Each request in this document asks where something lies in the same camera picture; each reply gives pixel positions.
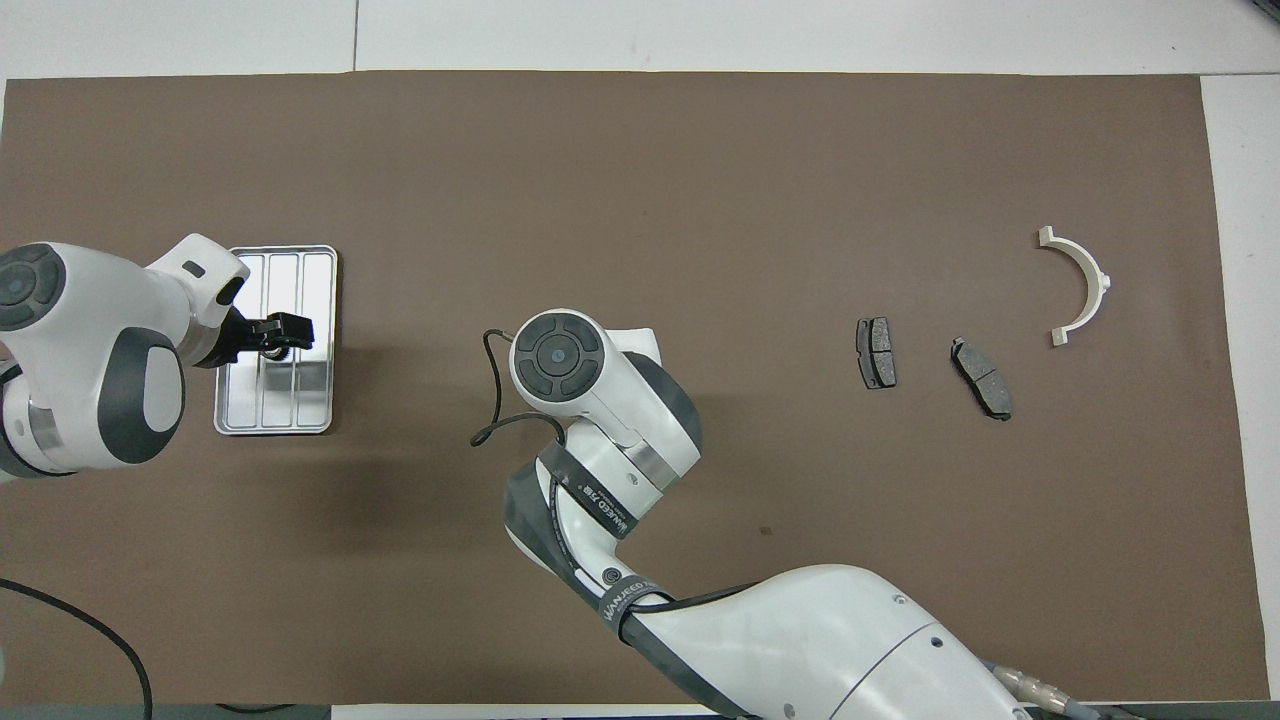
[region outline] silver tray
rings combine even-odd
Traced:
[[[233,247],[250,275],[236,296],[246,318],[293,313],[311,319],[315,345],[282,361],[242,352],[218,368],[214,428],[227,436],[319,434],[333,420],[338,252],[328,245]]]

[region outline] black band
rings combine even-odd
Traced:
[[[600,620],[604,620],[613,634],[622,639],[622,620],[631,611],[631,606],[641,597],[653,593],[671,600],[671,596],[649,578],[640,575],[622,578],[600,597]]]
[[[552,479],[568,491],[570,497],[611,536],[622,539],[636,527],[635,516],[570,451],[558,443],[550,443],[538,454],[538,459],[547,466]]]
[[[640,372],[640,377],[644,382],[649,383],[653,388],[654,395],[662,400],[662,404],[667,406],[667,410],[676,418],[680,427],[685,429],[685,434],[689,439],[694,441],[694,447],[698,452],[703,451],[703,421],[698,416],[698,409],[694,407],[694,401],[689,400],[689,395],[685,389],[676,383],[667,370],[662,369],[653,361],[652,357],[640,355],[639,352],[623,352],[627,360],[635,365],[635,369]]]

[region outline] black strap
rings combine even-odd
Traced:
[[[658,583],[640,575],[627,575],[613,583],[603,597],[600,597],[600,620],[613,630],[618,639],[622,639],[622,620],[631,611],[631,606],[646,594],[658,593],[668,601],[671,596],[662,589]]]
[[[547,466],[552,479],[568,491],[570,497],[611,536],[622,539],[636,527],[635,516],[570,451],[550,443],[538,454],[538,459]]]

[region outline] white plastic bracket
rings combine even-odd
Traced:
[[[1039,243],[1041,247],[1052,247],[1053,250],[1060,250],[1071,256],[1080,270],[1084,273],[1084,281],[1088,283],[1088,293],[1084,299],[1084,309],[1080,310],[1080,315],[1073,320],[1070,324],[1062,325],[1061,328],[1053,328],[1050,331],[1050,337],[1053,338],[1053,347],[1060,345],[1066,345],[1066,333],[1079,329],[1084,323],[1093,319],[1093,315],[1102,306],[1102,296],[1111,290],[1111,277],[1102,272],[1098,266],[1098,261],[1089,255],[1089,251],[1080,247],[1079,243],[1071,242],[1065,237],[1053,236],[1053,225],[1044,225],[1039,229]]]

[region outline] white floor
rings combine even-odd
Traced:
[[[475,68],[1215,76],[1203,79],[1204,114],[1280,698],[1280,380],[1268,372],[1280,356],[1280,23],[1247,0],[0,0],[0,79]],[[376,706],[334,716],[460,712]]]

